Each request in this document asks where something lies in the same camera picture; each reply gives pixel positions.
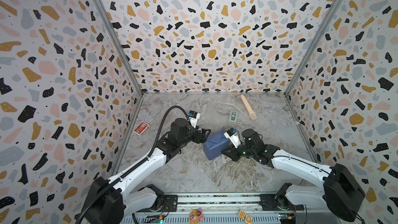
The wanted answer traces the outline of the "blue wrapping paper sheet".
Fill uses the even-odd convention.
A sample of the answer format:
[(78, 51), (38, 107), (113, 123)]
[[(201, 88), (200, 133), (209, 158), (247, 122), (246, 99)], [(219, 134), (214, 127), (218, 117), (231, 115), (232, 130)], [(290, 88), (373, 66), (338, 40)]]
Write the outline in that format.
[(224, 133), (224, 130), (220, 130), (211, 134), (203, 144), (203, 152), (208, 160), (213, 160), (222, 155), (222, 151), (230, 146), (230, 140), (225, 137)]

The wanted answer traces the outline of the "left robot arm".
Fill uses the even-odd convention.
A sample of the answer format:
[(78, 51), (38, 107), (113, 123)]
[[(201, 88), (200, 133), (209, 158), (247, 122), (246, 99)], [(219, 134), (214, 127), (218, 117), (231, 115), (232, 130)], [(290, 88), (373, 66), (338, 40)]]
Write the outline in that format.
[(154, 185), (148, 185), (134, 192), (152, 172), (166, 165), (179, 154), (183, 147), (194, 142), (203, 144), (210, 135), (210, 129), (194, 127), (185, 118), (177, 118), (171, 129), (155, 139), (150, 152), (124, 171), (108, 179), (99, 177), (90, 186), (81, 213), (75, 217), (78, 224), (118, 224), (126, 216), (153, 208), (163, 203), (164, 192)]

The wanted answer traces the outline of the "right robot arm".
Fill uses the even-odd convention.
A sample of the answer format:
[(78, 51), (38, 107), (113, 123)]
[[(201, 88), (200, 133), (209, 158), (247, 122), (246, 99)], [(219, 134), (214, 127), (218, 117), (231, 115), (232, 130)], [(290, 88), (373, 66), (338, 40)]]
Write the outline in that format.
[(365, 192), (344, 165), (318, 164), (292, 155), (278, 146), (264, 144), (261, 135), (254, 129), (246, 129), (239, 135), (238, 131), (231, 128), (224, 136), (232, 144), (222, 153), (234, 162), (242, 157), (253, 159), (263, 166), (289, 172), (312, 184), (283, 184), (274, 198), (278, 208), (314, 206), (327, 208), (346, 222), (362, 220), (359, 210)]

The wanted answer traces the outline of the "white tape dispenser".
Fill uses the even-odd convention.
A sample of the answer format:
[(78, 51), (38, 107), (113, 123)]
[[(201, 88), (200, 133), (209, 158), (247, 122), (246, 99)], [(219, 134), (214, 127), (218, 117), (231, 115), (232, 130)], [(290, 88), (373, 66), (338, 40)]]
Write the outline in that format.
[(238, 115), (237, 111), (232, 110), (230, 112), (229, 119), (228, 119), (228, 126), (230, 126), (230, 127), (236, 126), (237, 120), (238, 120), (237, 115)]

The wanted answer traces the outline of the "red playing card deck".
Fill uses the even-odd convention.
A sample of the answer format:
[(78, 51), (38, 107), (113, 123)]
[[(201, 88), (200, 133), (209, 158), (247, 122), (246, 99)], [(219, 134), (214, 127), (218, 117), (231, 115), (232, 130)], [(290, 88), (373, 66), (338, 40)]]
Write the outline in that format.
[(142, 121), (134, 130), (133, 133), (135, 133), (136, 135), (142, 135), (143, 133), (145, 133), (150, 127), (150, 124)]

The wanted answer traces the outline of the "orange square sticker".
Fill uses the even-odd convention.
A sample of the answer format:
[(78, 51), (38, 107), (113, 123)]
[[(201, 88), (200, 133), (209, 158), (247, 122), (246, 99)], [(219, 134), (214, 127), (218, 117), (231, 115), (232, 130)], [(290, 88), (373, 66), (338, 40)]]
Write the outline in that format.
[(242, 209), (237, 213), (237, 215), (246, 224), (252, 224), (252, 217), (246, 214)]

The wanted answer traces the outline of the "pink yellow sticker toy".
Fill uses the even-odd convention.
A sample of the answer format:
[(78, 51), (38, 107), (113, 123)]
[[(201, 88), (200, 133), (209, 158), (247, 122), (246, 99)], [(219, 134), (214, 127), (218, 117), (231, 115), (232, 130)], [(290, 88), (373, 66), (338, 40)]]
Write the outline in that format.
[(202, 209), (194, 209), (189, 215), (190, 224), (198, 224), (204, 220)]

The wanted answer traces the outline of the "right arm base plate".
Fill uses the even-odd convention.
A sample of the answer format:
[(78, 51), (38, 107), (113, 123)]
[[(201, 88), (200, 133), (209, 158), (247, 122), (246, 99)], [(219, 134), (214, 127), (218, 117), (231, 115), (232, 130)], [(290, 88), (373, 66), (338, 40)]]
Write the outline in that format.
[(259, 204), (263, 211), (303, 211), (303, 205), (291, 204), (285, 196), (277, 194), (260, 194)]

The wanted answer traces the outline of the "aluminium mounting rail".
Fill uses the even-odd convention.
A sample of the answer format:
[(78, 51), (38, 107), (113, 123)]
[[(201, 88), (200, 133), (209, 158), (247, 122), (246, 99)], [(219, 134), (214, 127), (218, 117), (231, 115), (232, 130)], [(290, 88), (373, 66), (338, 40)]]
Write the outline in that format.
[(254, 224), (342, 224), (326, 208), (304, 206), (303, 211), (263, 211), (260, 194), (273, 192), (235, 193), (169, 193), (178, 195), (176, 212), (139, 213), (128, 215), (123, 224), (188, 224), (189, 215), (201, 208), (202, 224), (243, 224), (237, 213), (242, 209)]

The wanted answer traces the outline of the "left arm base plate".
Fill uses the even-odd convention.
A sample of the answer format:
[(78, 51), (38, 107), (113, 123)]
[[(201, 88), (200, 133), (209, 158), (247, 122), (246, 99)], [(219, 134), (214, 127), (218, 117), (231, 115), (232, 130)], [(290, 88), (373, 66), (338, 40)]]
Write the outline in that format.
[(150, 208), (139, 210), (139, 213), (157, 213), (157, 212), (176, 212), (178, 206), (178, 195), (163, 195), (155, 200)]

